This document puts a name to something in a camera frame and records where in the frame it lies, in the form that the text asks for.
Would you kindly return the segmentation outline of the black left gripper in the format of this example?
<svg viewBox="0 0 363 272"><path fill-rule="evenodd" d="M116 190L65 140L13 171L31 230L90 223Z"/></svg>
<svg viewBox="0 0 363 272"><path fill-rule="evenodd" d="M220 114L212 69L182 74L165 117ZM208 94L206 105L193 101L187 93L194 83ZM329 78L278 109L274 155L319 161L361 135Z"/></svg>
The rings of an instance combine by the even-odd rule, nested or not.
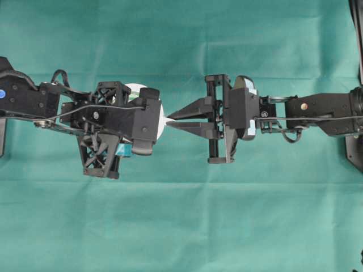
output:
<svg viewBox="0 0 363 272"><path fill-rule="evenodd" d="M120 158L115 152L121 136L107 128L106 122L111 119L108 114L114 106L124 107L128 103L130 93L130 88L119 81L100 82L88 97L62 104L61 113L95 105L61 117L63 124L83 131L77 142L85 175L119 178Z"/></svg>

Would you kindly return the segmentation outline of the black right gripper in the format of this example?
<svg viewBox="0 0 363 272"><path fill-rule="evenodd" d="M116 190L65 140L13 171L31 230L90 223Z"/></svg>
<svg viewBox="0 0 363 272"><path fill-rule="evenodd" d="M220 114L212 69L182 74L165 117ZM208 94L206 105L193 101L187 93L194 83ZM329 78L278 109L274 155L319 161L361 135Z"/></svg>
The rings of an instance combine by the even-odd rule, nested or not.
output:
<svg viewBox="0 0 363 272"><path fill-rule="evenodd" d="M207 75L205 83L208 96L167 116L173 120L208 119L208 122L172 122L172 127L209 139L210 164L234 162L238 137L236 130L229 125L229 95L232 90L230 82L226 74ZM216 133L216 139L211 139L212 132Z"/></svg>

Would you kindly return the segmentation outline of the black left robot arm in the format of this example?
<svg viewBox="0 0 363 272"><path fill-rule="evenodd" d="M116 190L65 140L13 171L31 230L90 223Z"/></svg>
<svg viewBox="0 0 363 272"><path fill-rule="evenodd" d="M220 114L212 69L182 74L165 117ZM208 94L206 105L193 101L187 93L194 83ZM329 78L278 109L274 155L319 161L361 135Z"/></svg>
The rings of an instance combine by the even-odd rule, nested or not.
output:
<svg viewBox="0 0 363 272"><path fill-rule="evenodd" d="M33 122L76 136L85 175L117 179L120 157L115 152L122 137L111 125L116 109L128 107L130 93L119 81L100 82L94 92L72 90L62 69L50 82L35 84L1 57L1 149L8 119Z"/></svg>

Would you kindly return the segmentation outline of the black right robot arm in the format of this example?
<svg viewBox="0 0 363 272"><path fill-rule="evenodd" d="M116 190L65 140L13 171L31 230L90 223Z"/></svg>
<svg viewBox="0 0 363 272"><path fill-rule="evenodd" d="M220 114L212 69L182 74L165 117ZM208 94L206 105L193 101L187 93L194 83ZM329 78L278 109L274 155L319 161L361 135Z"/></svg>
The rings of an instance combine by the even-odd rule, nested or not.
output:
<svg viewBox="0 0 363 272"><path fill-rule="evenodd" d="M362 87L349 93L298 97L260 96L244 75L231 84L226 74L207 75L206 96L170 114L167 126L209 141L210 164L232 163L238 140L280 133L289 143L317 126L328 136L362 135Z"/></svg>

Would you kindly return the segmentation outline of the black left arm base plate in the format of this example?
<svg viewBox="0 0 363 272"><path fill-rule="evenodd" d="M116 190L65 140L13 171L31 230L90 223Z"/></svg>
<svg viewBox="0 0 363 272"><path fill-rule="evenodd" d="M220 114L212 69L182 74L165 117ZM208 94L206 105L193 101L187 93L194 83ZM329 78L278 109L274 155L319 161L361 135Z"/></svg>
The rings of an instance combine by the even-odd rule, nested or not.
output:
<svg viewBox="0 0 363 272"><path fill-rule="evenodd" d="M0 119L0 157L5 153L6 125L7 120L5 118Z"/></svg>

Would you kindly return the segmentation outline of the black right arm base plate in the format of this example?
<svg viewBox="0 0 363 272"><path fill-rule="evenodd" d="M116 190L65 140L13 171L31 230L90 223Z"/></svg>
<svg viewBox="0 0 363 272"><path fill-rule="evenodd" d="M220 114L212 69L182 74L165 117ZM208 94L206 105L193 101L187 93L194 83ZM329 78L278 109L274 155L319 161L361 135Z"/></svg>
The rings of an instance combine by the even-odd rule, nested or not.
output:
<svg viewBox="0 0 363 272"><path fill-rule="evenodd" d="M360 172L362 172L362 135L345 137L346 157Z"/></svg>

